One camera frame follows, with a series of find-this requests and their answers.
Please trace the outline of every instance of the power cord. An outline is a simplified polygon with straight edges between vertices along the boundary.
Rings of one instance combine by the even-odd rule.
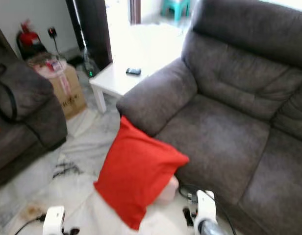
[[[29,220],[28,222],[26,222],[20,229],[18,229],[18,231],[15,233],[15,235],[17,235],[18,233],[20,233],[20,231],[25,227],[27,226],[28,224],[34,222],[34,221],[40,221],[40,222],[44,222],[45,220],[45,217],[47,216],[47,214],[42,214],[41,216],[35,218],[35,219],[32,219],[32,220]]]
[[[66,59],[64,55],[62,55],[62,54],[59,53],[58,47],[57,47],[57,42],[56,42],[55,37],[52,37],[52,38],[53,38],[53,40],[54,40],[55,49],[56,49],[57,54],[58,54],[59,56],[63,57],[64,59]]]
[[[187,195],[185,195],[183,192],[182,192],[182,188],[183,187],[185,187],[185,188],[192,188],[192,189],[194,189],[196,192],[198,191],[198,190],[202,190],[201,188],[199,188],[198,186],[196,186],[196,185],[192,185],[192,184],[183,184],[183,185],[180,185],[180,187],[178,188],[178,192],[179,192],[179,194],[182,196],[182,197],[184,197],[184,198],[187,198],[188,200],[192,200],[193,201],[193,198],[192,198],[192,196],[191,197],[189,197],[189,193],[187,193]],[[218,206],[219,206],[219,208],[221,209],[221,211],[223,212],[223,214],[225,215],[225,218],[226,218],[226,220],[228,221],[228,223],[229,223],[229,225],[230,225],[230,228],[231,228],[231,230],[232,230],[232,232],[233,232],[233,234],[234,235],[237,235],[237,233],[236,233],[236,231],[235,231],[235,228],[234,228],[234,226],[233,226],[233,224],[232,224],[232,222],[231,222],[231,220],[230,220],[230,218],[229,218],[229,216],[228,216],[228,214],[227,214],[227,212],[225,211],[225,209],[223,208],[223,206],[218,202],[218,201],[216,201],[213,197],[211,197],[209,194],[207,194]]]

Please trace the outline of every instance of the cardboard box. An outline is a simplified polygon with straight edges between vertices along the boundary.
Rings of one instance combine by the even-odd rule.
[[[54,93],[62,106],[66,120],[69,120],[85,110],[87,108],[87,103],[74,67],[67,65],[64,74],[69,85],[69,92],[63,89],[60,76],[50,78],[49,81],[54,87]]]

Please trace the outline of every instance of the sofa backrest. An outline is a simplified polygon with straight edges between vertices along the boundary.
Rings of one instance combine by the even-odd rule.
[[[302,140],[302,85],[282,105],[273,119],[273,125]]]
[[[257,0],[202,0],[182,59],[204,95],[270,120],[302,84],[302,12]]]

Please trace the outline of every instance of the dark door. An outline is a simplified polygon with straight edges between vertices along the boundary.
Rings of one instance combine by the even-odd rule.
[[[79,47],[82,37],[75,14],[73,0],[66,0],[72,18]],[[84,35],[91,58],[102,70],[112,62],[111,45],[108,33],[107,17],[104,0],[75,0]]]
[[[130,7],[130,23],[141,23],[141,0],[129,0]]]

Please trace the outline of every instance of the white wall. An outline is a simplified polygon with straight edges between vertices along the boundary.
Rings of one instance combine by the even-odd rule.
[[[195,10],[197,2],[199,2],[199,0],[190,0],[190,12],[191,13]]]
[[[262,0],[302,11],[302,0]]]
[[[0,0],[0,29],[18,55],[16,35],[21,29],[20,23],[26,19],[31,20],[33,30],[48,51],[56,52],[47,32],[51,26],[57,31],[60,52],[78,47],[65,0]]]
[[[141,0],[141,21],[161,12],[162,0]]]

